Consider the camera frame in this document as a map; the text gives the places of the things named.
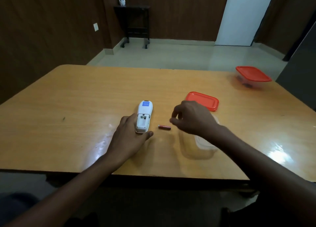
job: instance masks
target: hand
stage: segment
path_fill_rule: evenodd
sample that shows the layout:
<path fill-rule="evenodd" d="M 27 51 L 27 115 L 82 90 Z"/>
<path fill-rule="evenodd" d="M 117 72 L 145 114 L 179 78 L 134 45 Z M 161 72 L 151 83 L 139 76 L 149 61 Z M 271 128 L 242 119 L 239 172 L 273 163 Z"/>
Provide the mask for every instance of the hand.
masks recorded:
<path fill-rule="evenodd" d="M 108 161 L 114 162 L 117 168 L 136 154 L 145 141 L 154 134 L 152 131 L 137 134 L 135 132 L 136 121 L 136 113 L 121 118 L 121 122 L 114 132 L 109 148 L 104 155 Z"/>
<path fill-rule="evenodd" d="M 177 105 L 170 122 L 184 132 L 201 137 L 216 131 L 220 126 L 210 111 L 196 101 L 182 101 Z"/>

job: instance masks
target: forearm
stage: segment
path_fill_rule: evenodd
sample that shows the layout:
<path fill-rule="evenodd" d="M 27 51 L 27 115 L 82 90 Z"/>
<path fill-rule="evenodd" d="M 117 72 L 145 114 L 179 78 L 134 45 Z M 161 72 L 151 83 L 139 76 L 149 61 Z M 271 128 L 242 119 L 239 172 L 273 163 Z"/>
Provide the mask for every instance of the forearm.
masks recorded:
<path fill-rule="evenodd" d="M 215 140 L 215 145 L 244 171 L 260 191 L 269 193 L 294 214 L 298 214 L 301 221 L 315 220 L 314 184 L 246 144 L 226 127 L 219 128 L 217 137 L 214 138 L 210 133 L 205 139 Z"/>
<path fill-rule="evenodd" d="M 106 157 L 97 161 L 6 226 L 62 226 L 115 169 L 116 164 Z"/>

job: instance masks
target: red lid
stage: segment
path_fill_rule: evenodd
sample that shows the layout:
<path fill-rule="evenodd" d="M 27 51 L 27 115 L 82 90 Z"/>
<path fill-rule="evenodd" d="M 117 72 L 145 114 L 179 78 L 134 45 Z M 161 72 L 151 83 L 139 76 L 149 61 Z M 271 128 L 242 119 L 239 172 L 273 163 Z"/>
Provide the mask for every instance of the red lid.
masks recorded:
<path fill-rule="evenodd" d="M 237 66 L 236 70 L 249 81 L 272 81 L 265 73 L 253 66 Z"/>
<path fill-rule="evenodd" d="M 219 100 L 215 97 L 191 91 L 185 98 L 186 101 L 196 101 L 197 103 L 205 106 L 210 111 L 216 111 L 218 108 Z"/>

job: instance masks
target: person's left arm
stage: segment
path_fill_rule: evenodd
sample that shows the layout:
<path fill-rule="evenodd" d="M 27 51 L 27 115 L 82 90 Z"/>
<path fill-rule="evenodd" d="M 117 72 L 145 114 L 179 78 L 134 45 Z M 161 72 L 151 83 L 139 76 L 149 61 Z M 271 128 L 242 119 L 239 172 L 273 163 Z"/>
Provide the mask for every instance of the person's left arm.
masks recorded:
<path fill-rule="evenodd" d="M 138 152 L 153 132 L 135 133 L 136 114 L 124 116 L 107 152 L 88 169 L 5 227 L 62 226 L 111 173 Z"/>

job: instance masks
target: person's right arm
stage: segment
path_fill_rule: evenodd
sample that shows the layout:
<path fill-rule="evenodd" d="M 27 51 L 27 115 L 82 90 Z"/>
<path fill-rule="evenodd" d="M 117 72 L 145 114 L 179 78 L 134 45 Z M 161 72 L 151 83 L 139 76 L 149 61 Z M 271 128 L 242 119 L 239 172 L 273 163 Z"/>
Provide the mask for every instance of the person's right arm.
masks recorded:
<path fill-rule="evenodd" d="M 170 122 L 180 130 L 198 135 L 221 149 L 243 170 L 258 190 L 273 197 L 301 223 L 307 226 L 316 224 L 316 185 L 217 124 L 207 108 L 195 101 L 183 101 L 174 108 Z"/>

